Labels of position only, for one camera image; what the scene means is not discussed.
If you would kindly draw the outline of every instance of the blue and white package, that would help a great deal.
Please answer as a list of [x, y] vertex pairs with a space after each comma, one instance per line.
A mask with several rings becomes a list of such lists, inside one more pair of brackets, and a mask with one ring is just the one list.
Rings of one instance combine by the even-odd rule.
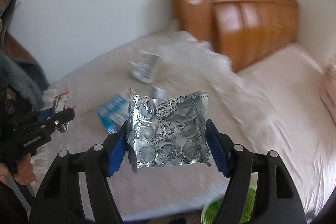
[[128, 118], [129, 91], [117, 94], [97, 110], [105, 129], [110, 134], [117, 133]]

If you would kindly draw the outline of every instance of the brown headboard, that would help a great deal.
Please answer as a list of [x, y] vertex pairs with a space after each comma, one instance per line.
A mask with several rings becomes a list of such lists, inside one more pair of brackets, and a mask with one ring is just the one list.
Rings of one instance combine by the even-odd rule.
[[180, 29], [212, 42], [234, 71], [295, 40], [297, 0], [173, 0]]

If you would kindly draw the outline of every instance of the human hand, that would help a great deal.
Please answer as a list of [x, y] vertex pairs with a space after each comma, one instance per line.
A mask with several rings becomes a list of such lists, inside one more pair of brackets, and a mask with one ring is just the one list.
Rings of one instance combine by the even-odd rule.
[[[14, 179], [21, 185], [27, 185], [34, 180], [36, 180], [35, 174], [33, 173], [33, 165], [30, 163], [31, 155], [28, 153], [25, 155], [20, 162], [17, 164], [17, 172], [14, 174]], [[8, 167], [0, 163], [0, 181], [8, 185], [6, 176], [10, 175]]]

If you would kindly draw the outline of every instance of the mattress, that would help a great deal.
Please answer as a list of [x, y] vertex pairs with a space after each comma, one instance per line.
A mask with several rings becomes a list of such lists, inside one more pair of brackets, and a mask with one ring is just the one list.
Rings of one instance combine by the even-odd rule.
[[[140, 38], [85, 64], [45, 91], [45, 107], [51, 106], [55, 95], [70, 91], [68, 105], [77, 105], [76, 117], [67, 133], [53, 133], [52, 140], [39, 148], [34, 157], [35, 190], [60, 150], [77, 153], [103, 143], [108, 133], [96, 114], [99, 106], [127, 87], [137, 93], [149, 92], [148, 85], [136, 81], [128, 73], [129, 61], [139, 59], [139, 50], [161, 51], [171, 57], [173, 64], [176, 56], [169, 55], [165, 47], [183, 40], [195, 43], [195, 39], [185, 32], [164, 31]], [[214, 73], [215, 66], [224, 67], [229, 62], [225, 57], [219, 60], [223, 64], [213, 64], [209, 75]], [[277, 138], [256, 133], [252, 136], [241, 127], [235, 109], [227, 102], [227, 96], [221, 94], [226, 90], [224, 83], [212, 85], [192, 66], [185, 66], [185, 71], [165, 67], [164, 71], [163, 76], [172, 80], [166, 81], [160, 76], [156, 84], [168, 97], [205, 90], [209, 94], [206, 119], [212, 119], [219, 132], [228, 134], [234, 143], [253, 152], [277, 150], [298, 189], [305, 212], [316, 214], [320, 211], [336, 185], [336, 127], [319, 98], [323, 69], [302, 47], [291, 44], [238, 73], [246, 80], [247, 88], [248, 83], [253, 83], [265, 91], [268, 105], [277, 117], [276, 128], [280, 132]], [[220, 198], [225, 193], [228, 179], [217, 171], [212, 157], [210, 163], [211, 167], [196, 163], [140, 169], [135, 174], [125, 157], [120, 170], [108, 179], [123, 220], [149, 219], [200, 209]], [[85, 175], [79, 176], [85, 216], [94, 219], [85, 189]]]

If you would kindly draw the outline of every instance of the green basket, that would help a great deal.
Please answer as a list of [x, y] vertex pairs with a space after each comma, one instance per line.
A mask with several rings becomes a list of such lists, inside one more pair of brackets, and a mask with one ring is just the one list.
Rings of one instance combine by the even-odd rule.
[[[244, 208], [244, 214], [241, 217], [240, 223], [244, 223], [250, 220], [254, 205], [255, 199], [255, 190], [253, 188], [249, 188], [246, 198], [246, 204]], [[201, 214], [201, 221], [202, 224], [211, 224], [212, 221], [215, 219], [216, 214], [221, 206], [223, 199], [220, 199], [210, 205], [204, 206]]]

